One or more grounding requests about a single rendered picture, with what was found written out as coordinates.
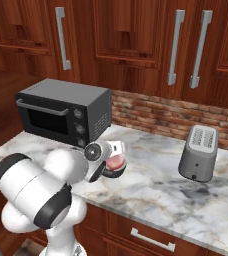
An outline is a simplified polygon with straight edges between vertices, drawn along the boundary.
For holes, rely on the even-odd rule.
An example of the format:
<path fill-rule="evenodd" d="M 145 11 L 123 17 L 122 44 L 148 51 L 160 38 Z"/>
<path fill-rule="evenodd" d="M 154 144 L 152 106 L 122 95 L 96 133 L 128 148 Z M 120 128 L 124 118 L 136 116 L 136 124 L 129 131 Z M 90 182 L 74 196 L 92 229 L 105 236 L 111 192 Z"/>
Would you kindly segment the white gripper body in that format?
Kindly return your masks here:
<path fill-rule="evenodd" d="M 127 149 L 127 146 L 122 141 L 114 141 L 112 143 L 112 156 L 121 155 Z"/>

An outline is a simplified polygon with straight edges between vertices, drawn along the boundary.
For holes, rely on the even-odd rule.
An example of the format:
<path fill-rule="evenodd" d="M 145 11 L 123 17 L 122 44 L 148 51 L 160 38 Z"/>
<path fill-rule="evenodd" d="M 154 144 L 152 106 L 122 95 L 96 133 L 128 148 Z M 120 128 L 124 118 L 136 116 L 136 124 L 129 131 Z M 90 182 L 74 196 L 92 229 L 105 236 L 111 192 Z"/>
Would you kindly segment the black toaster oven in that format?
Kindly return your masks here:
<path fill-rule="evenodd" d="M 44 79 L 15 95 L 15 100 L 62 111 L 65 116 L 18 107 L 26 132 L 85 148 L 112 123 L 112 91 L 54 79 Z"/>

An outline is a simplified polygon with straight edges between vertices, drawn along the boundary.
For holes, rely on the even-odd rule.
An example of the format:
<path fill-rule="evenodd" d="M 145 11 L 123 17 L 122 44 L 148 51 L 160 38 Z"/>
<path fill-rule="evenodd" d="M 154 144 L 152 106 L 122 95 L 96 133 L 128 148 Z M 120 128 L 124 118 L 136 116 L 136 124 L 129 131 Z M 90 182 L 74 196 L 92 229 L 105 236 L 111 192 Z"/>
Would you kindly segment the grey toaster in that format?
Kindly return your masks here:
<path fill-rule="evenodd" d="M 218 131 L 209 126 L 193 125 L 178 165 L 179 174 L 206 183 L 213 177 L 218 151 Z"/>

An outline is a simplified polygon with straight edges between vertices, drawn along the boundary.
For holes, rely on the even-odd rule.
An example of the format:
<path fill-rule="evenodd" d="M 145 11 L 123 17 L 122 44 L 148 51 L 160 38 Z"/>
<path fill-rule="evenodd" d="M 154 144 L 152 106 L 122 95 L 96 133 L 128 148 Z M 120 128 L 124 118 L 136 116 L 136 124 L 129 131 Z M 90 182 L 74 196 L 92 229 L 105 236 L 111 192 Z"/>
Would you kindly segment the wooden drawer front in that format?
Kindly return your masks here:
<path fill-rule="evenodd" d="M 222 256 L 209 249 L 111 212 L 107 213 L 107 219 L 107 232 L 109 234 L 119 237 L 123 241 L 130 242 L 136 249 L 141 249 L 150 256 Z M 168 244 L 169 242 L 174 243 L 176 245 L 175 251 L 170 252 L 159 246 L 131 236 L 130 232 L 132 227 L 136 228 L 140 234 L 163 244 Z"/>

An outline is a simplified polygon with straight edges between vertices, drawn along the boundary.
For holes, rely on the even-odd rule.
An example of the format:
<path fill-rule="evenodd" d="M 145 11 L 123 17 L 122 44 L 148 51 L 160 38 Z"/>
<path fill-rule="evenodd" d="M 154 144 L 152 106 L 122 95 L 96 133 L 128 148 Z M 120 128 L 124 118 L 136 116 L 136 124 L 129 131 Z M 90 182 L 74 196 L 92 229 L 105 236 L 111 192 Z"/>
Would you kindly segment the wooden wall cupboard door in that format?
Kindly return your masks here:
<path fill-rule="evenodd" d="M 199 84 L 191 89 L 203 10 L 212 10 L 199 69 Z M 182 99 L 188 102 L 228 108 L 228 0 L 196 0 L 192 16 Z"/>
<path fill-rule="evenodd" d="M 176 82 L 167 84 L 175 11 L 185 10 Z M 181 97 L 193 0 L 73 0 L 80 79 L 125 92 Z"/>
<path fill-rule="evenodd" d="M 69 70 L 62 66 L 56 7 L 65 8 Z M 78 82 L 72 0 L 0 0 L 0 70 Z"/>

